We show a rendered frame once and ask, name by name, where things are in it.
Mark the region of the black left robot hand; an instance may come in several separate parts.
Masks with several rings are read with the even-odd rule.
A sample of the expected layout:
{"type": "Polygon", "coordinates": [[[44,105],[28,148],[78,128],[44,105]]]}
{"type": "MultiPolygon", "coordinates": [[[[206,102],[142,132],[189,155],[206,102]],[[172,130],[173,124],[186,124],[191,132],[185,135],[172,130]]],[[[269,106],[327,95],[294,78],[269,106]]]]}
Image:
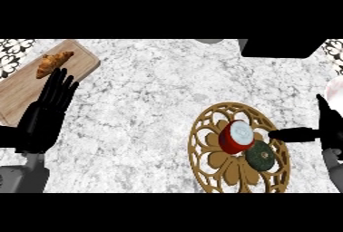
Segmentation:
{"type": "Polygon", "coordinates": [[[0,126],[0,148],[16,153],[44,153],[56,143],[78,82],[56,68],[46,81],[37,101],[21,116],[18,127],[0,126]]]}

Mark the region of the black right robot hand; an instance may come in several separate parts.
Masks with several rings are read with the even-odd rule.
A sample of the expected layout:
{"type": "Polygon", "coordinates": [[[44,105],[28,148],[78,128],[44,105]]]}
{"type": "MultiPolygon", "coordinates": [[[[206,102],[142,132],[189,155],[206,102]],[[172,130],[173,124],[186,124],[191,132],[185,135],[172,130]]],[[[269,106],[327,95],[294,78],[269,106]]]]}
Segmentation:
{"type": "Polygon", "coordinates": [[[315,130],[308,127],[297,127],[268,132],[271,139],[284,142],[312,142],[321,140],[321,149],[336,149],[340,153],[337,159],[343,161],[343,117],[339,112],[330,108],[327,100],[316,95],[319,104],[319,128],[315,130]]]}

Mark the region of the white bowl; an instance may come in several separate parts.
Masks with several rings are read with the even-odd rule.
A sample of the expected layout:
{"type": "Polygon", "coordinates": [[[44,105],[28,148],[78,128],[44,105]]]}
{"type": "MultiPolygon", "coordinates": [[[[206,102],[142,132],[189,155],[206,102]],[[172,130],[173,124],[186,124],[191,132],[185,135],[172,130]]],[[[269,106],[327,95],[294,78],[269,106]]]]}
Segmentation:
{"type": "Polygon", "coordinates": [[[324,97],[333,110],[343,117],[343,76],[337,76],[328,83],[324,97]]]}

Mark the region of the golden openwork round placemat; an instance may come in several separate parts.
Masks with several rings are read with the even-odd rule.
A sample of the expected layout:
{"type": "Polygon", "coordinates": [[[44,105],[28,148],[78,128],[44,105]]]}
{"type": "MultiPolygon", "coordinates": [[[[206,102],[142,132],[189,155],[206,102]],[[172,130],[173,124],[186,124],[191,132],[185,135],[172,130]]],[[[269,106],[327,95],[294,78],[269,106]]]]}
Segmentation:
{"type": "Polygon", "coordinates": [[[188,153],[192,174],[207,193],[285,190],[290,155],[285,143],[268,137],[275,128],[266,116],[238,102],[217,103],[201,112],[188,153]]]}

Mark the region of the pale wooden cutting board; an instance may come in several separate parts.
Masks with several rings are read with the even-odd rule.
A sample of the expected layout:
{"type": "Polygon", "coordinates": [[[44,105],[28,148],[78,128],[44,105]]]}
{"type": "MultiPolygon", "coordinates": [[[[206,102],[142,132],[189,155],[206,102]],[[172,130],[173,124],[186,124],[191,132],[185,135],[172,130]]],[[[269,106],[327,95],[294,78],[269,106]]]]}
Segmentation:
{"type": "MultiPolygon", "coordinates": [[[[64,40],[46,54],[72,52],[74,56],[64,64],[67,73],[80,82],[101,65],[95,54],[75,40],[64,40]]],[[[38,98],[47,77],[37,79],[35,71],[41,63],[37,57],[1,82],[0,82],[0,125],[16,127],[28,105],[38,98]]]]}

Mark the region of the golden brown croissant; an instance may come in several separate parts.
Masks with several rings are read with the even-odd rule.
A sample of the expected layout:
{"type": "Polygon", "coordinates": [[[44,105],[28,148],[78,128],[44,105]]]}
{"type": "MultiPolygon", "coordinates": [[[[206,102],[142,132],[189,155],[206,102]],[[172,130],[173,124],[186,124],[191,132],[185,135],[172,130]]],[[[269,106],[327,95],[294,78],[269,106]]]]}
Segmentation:
{"type": "Polygon", "coordinates": [[[72,57],[72,52],[61,52],[58,54],[44,54],[41,57],[41,62],[37,67],[35,77],[41,79],[44,76],[52,74],[53,70],[59,68],[68,59],[72,57]]]}

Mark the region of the dark green round squash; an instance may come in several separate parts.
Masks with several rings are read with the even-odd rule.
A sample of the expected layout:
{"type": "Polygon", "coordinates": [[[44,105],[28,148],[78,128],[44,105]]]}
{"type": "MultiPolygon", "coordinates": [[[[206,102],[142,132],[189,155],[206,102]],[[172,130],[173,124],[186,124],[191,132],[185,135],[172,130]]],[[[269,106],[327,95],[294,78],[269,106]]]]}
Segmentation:
{"type": "Polygon", "coordinates": [[[275,165],[275,153],[268,144],[257,140],[245,150],[245,160],[253,169],[268,171],[275,165]]]}

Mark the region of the black appliance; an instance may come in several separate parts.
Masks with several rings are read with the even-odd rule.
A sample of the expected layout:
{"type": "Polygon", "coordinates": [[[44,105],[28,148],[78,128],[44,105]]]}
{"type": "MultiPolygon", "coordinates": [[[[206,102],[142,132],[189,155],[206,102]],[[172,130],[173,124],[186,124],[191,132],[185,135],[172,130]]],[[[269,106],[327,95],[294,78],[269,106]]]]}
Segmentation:
{"type": "Polygon", "coordinates": [[[308,58],[324,44],[324,39],[240,39],[240,52],[244,57],[308,58]]]}

